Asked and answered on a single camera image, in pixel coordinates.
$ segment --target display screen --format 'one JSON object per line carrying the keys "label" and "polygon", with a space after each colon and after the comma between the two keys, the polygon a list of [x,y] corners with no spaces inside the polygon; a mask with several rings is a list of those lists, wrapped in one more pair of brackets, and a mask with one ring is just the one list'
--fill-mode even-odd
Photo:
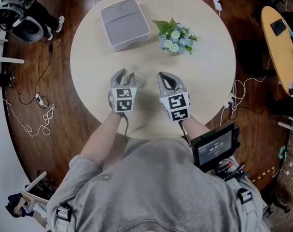
{"label": "display screen", "polygon": [[198,148],[200,165],[216,158],[232,147],[232,131]]}

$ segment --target gray t-shirt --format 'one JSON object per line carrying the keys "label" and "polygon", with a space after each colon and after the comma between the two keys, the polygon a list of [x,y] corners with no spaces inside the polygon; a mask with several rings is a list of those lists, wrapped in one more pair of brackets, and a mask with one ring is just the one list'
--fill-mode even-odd
{"label": "gray t-shirt", "polygon": [[[258,190],[244,181],[261,214]],[[236,200],[226,182],[194,166],[184,139],[156,140],[129,146],[105,171],[74,157],[49,201],[48,222],[54,231],[56,208],[68,202],[74,216],[69,231],[232,232],[241,230]]]}

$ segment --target black monitor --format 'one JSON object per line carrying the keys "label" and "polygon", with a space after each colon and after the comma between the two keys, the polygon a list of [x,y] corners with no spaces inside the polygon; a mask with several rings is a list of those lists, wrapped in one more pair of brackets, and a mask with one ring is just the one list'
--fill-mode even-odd
{"label": "black monitor", "polygon": [[227,124],[193,139],[191,145],[195,166],[206,173],[232,156],[239,146],[237,135],[238,127],[236,130],[234,124]]}

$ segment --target shoulder strap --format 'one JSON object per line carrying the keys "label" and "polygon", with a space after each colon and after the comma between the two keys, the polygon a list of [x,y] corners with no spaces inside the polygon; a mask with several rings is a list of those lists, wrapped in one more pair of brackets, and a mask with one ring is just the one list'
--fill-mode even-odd
{"label": "shoulder strap", "polygon": [[74,223],[72,207],[65,203],[56,209],[55,232],[68,232],[70,222]]}
{"label": "shoulder strap", "polygon": [[227,184],[236,194],[236,197],[238,197],[237,207],[241,215],[241,231],[255,231],[259,226],[260,220],[257,216],[256,205],[252,199],[251,192],[245,188],[242,188],[235,178],[228,180]]}

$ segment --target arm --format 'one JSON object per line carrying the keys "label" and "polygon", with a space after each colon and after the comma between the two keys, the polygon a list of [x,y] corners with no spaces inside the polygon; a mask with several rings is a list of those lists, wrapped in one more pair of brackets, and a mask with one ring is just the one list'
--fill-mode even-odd
{"label": "arm", "polygon": [[24,199],[24,197],[21,197],[19,203],[14,208],[14,213],[15,214],[17,214],[17,215],[20,214],[21,207],[25,204],[25,202],[26,202],[26,200]]}
{"label": "arm", "polygon": [[202,125],[199,121],[191,115],[190,118],[183,120],[182,125],[187,131],[190,140],[195,139],[209,131],[209,129]]}
{"label": "arm", "polygon": [[90,136],[80,155],[102,165],[112,148],[121,119],[112,111]]}

